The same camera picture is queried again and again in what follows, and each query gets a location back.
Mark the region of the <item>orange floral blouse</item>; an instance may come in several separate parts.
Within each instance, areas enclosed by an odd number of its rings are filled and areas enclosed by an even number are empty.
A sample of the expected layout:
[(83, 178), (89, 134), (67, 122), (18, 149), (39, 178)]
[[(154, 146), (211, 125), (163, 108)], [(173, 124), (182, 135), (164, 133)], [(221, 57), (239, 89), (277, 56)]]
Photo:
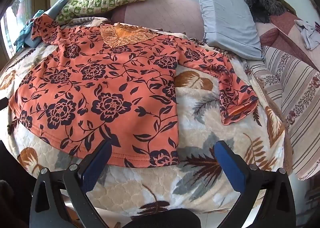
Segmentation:
[(34, 21), (31, 36), (56, 49), (26, 74), (10, 108), (33, 134), (72, 156), (107, 141), (111, 165), (178, 164), (178, 65), (217, 78), (223, 125), (258, 104), (227, 57), (187, 39), (123, 24), (61, 28), (48, 15)]

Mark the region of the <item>maroon pink bedding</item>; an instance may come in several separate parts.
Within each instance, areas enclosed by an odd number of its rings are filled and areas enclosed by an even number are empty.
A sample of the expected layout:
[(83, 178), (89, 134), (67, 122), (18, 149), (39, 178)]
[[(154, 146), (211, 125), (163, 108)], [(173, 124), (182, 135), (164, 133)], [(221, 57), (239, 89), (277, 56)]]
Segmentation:
[(271, 16), (269, 23), (256, 22), (261, 46), (280, 49), (319, 70), (319, 47), (312, 51), (305, 48), (304, 40), (295, 25), (298, 19), (294, 14), (285, 12), (280, 16)]

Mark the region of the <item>dark furry garment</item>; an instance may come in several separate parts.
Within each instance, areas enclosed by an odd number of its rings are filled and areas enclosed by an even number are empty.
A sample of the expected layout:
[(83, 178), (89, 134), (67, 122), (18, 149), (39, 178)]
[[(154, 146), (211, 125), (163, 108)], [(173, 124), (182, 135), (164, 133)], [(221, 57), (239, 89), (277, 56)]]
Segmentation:
[(269, 23), (270, 16), (280, 16), (286, 12), (278, 0), (245, 0), (254, 22)]

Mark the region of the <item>grey blue ruffled pillow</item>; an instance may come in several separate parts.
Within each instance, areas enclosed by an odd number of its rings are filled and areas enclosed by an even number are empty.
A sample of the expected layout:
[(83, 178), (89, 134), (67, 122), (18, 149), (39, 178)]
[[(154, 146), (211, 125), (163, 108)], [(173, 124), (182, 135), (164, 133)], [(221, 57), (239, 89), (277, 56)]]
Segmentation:
[(262, 60), (255, 22), (244, 0), (199, 0), (204, 42), (247, 60)]

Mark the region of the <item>mauve quilted bed sheet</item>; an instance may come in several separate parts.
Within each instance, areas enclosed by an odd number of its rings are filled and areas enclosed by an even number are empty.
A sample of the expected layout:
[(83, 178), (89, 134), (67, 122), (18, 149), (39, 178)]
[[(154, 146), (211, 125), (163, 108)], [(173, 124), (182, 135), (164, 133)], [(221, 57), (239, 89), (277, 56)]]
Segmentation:
[(200, 7), (192, 0), (145, 0), (115, 8), (113, 23), (126, 23), (202, 40), (204, 24)]

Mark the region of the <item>blue folded cloth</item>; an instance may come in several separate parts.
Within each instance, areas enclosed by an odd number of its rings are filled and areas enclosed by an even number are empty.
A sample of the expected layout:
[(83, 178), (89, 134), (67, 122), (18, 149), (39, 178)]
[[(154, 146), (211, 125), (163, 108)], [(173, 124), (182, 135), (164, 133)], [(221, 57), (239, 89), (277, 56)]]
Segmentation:
[[(57, 2), (53, 4), (53, 6), (50, 9), (45, 11), (44, 14), (48, 15), (52, 19), (55, 19), (58, 13), (63, 8), (63, 6), (67, 4), (67, 1), (68, 0), (57, 0)], [(42, 41), (42, 38), (41, 37), (36, 37), (34, 39), (31, 38), (33, 25), (34, 23), (32, 23), (30, 32), (27, 34), (26, 38), (24, 39), (24, 47), (31, 47), (35, 49), (39, 45), (39, 43)]]

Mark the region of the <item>small grey white cloth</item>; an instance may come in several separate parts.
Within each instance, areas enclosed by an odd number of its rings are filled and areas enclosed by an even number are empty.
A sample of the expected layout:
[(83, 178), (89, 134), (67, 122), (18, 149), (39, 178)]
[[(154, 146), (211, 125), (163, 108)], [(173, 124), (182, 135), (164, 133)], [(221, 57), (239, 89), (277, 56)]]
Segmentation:
[(315, 22), (315, 25), (303, 20), (295, 20), (295, 25), (298, 28), (306, 49), (314, 50), (320, 42), (319, 23)]

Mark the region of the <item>teal striped garment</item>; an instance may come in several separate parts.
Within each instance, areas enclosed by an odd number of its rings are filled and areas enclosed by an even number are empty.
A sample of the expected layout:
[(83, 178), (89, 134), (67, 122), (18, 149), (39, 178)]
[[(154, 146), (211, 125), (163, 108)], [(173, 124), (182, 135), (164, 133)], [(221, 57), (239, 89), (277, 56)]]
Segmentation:
[(19, 35), (17, 39), (14, 42), (14, 45), (16, 47), (16, 52), (20, 51), (24, 47), (24, 41), (27, 38), (28, 34), (31, 32), (31, 29), (33, 27), (33, 22), (36, 18), (40, 17), (44, 13), (44, 10), (38, 10), (35, 15), (29, 19), (23, 28), (20, 30)]

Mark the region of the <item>striped floral quilt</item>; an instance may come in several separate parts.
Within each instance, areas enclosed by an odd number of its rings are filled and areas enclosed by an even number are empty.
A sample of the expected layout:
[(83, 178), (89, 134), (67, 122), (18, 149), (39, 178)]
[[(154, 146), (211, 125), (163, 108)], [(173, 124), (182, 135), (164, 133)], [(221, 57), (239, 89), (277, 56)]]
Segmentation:
[(319, 71), (275, 47), (263, 47), (262, 54), (248, 66), (285, 119), (293, 173), (309, 179), (319, 172)]

